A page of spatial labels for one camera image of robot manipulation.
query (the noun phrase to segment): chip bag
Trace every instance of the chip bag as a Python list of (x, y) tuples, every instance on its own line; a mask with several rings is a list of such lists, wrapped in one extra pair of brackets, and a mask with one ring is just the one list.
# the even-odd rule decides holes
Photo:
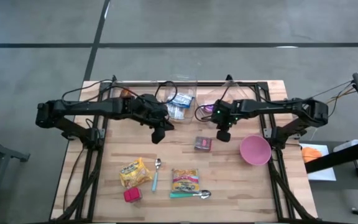
[(198, 193), (200, 191), (198, 180), (198, 169), (172, 169), (172, 192)]
[(128, 166), (123, 167), (119, 172), (119, 178), (121, 179), (122, 186), (127, 189), (152, 180), (150, 171), (144, 166), (141, 157)]

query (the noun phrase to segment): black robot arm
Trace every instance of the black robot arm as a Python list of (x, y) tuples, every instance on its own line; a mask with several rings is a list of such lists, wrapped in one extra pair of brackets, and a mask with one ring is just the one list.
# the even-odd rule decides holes
[(53, 100), (38, 104), (36, 125), (41, 128), (58, 128), (62, 136), (78, 137), (87, 147), (99, 145), (99, 131), (95, 128), (84, 127), (64, 118), (66, 115), (100, 115), (109, 119), (133, 119), (141, 125), (154, 128), (152, 142), (157, 144), (165, 137), (165, 131), (174, 127), (165, 117), (168, 115), (167, 106), (158, 103), (150, 94), (135, 98), (108, 98), (100, 102), (62, 101)]
[(227, 103), (217, 100), (214, 104), (211, 121), (217, 124), (219, 129), (216, 138), (221, 141), (230, 141), (229, 128), (239, 119), (254, 118), (261, 114), (292, 113), (297, 119), (284, 127), (272, 129), (272, 135), (268, 138), (272, 147), (285, 148), (285, 142), (293, 134), (306, 133), (305, 129), (324, 126), (328, 123), (328, 106), (313, 99), (259, 102), (255, 100), (234, 100)]

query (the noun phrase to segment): small box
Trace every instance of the small box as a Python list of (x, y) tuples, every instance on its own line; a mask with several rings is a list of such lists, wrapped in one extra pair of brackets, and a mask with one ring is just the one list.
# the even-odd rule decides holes
[(137, 187), (133, 187), (124, 192), (124, 199), (126, 202), (136, 202), (142, 199), (142, 192)]
[(212, 145), (212, 139), (206, 137), (196, 137), (196, 144), (194, 149), (199, 151), (210, 151)]

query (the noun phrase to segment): pink cup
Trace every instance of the pink cup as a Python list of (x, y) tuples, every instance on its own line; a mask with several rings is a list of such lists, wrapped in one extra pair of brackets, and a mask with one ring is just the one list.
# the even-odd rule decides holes
[(240, 154), (249, 164), (261, 166), (269, 161), (272, 156), (272, 148), (263, 137), (251, 135), (242, 140)]

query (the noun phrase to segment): metal spoon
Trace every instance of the metal spoon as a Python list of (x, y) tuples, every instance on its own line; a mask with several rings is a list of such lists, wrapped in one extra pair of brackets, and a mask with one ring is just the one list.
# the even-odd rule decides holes
[(153, 186), (152, 186), (153, 192), (157, 188), (158, 169), (160, 168), (160, 166), (161, 166), (161, 159), (158, 158), (155, 160), (155, 174), (154, 174), (154, 181), (153, 181)]
[(199, 196), (201, 199), (209, 198), (212, 195), (212, 193), (209, 190), (202, 190), (198, 194), (191, 194), (191, 193), (171, 193), (169, 196), (170, 198), (183, 198), (183, 197), (193, 197), (193, 196)]

